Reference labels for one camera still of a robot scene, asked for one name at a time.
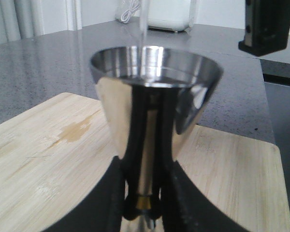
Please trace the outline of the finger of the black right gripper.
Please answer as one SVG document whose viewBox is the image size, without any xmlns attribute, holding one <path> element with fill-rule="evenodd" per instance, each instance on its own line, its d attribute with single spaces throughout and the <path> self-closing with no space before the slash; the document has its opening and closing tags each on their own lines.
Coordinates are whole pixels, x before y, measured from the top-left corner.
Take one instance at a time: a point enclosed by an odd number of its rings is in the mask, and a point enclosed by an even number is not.
<svg viewBox="0 0 290 232">
<path fill-rule="evenodd" d="M 260 57 L 286 49 L 290 0 L 246 0 L 245 35 L 238 49 Z"/>
</svg>

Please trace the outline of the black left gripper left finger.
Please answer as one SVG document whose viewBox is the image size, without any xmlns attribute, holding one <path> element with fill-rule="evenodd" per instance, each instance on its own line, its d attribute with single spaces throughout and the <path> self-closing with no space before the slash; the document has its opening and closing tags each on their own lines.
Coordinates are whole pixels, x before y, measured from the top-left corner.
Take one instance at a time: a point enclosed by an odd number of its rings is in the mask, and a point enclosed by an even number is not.
<svg viewBox="0 0 290 232">
<path fill-rule="evenodd" d="M 92 191 L 67 215 L 45 232 L 118 232 L 125 196 L 125 179 L 120 160 L 113 157 Z"/>
</svg>

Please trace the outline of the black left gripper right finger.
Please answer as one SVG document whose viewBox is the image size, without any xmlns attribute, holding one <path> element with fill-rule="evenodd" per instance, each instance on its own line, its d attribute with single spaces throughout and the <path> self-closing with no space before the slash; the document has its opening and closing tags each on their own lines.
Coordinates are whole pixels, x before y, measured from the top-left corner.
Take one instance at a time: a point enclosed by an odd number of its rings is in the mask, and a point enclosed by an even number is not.
<svg viewBox="0 0 290 232">
<path fill-rule="evenodd" d="M 176 161 L 161 188 L 166 232 L 246 232 L 193 184 Z"/>
</svg>

